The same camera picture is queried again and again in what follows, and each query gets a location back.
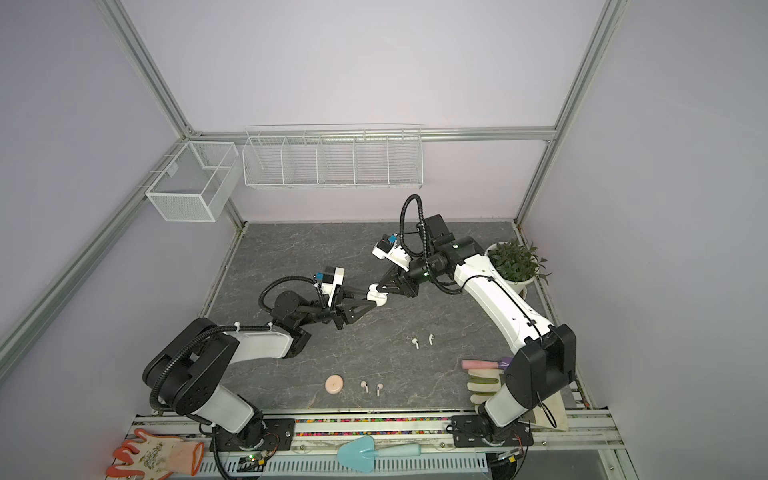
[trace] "white wall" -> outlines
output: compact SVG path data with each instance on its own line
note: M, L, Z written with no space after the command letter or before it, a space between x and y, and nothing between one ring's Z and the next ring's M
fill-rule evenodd
M192 125L553 125L604 0L126 0Z
M0 335L176 137L88 0L0 5Z
M197 318L232 235L227 219L169 223L145 204L0 386L3 478L104 478L150 411L144 367Z
M402 202L421 195L425 214L447 220L513 218L545 143L530 141L425 142L424 186L359 190L252 190L233 200L252 222L395 220ZM409 217L416 216L415 205Z
M768 4L635 0L525 231L640 478L765 478Z

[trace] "gray marble tabletop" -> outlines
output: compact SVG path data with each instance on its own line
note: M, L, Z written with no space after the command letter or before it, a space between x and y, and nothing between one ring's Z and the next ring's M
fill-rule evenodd
M413 222L406 230L413 230ZM507 222L449 223L457 238L471 236L487 247L514 236ZM325 266L346 269L344 283L367 289L389 268L371 249L395 223L251 224L216 298L210 318L219 324L270 321L257 299L271 281L285 275L312 276ZM409 235L420 250L418 235ZM288 283L266 298L271 304L282 288L312 298L309 284ZM529 289L527 301L541 314L540 299ZM304 329L312 338L292 359L258 359L233 364L222 384L260 409L311 408L444 408L467 409L467 373L461 359L499 359L509 355L501 333L468 295L449 296L422 284L413 299L390 295L357 323L336 330L330 324ZM435 336L430 346L428 337ZM419 349L411 343L419 340ZM338 395L325 390L332 374L341 375ZM371 389L360 387L365 380ZM381 396L376 384L382 383Z

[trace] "potted plant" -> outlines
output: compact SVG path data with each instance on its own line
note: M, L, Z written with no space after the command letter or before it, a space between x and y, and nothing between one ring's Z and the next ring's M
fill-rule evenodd
M491 265L496 273L507 281L509 286L520 295L525 286L536 278L547 281L550 273L540 273L542 265L547 261L536 254L537 248L533 245L521 245L515 241L494 243L485 251L485 255L491 260Z

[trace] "mesh basket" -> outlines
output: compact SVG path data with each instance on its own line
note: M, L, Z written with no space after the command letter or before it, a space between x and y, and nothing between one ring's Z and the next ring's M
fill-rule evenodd
M249 136L245 183L256 189L421 187L419 134Z
M189 141L152 182L147 197L170 222L215 222L240 179L231 142Z

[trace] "blue trowel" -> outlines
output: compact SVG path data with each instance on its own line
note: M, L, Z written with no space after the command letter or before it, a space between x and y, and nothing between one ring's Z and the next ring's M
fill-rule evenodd
M373 449L373 437L365 435L357 440L342 445L336 458L342 466L358 472L373 472L376 457L417 457L422 454L422 446L418 443L406 443L384 449Z

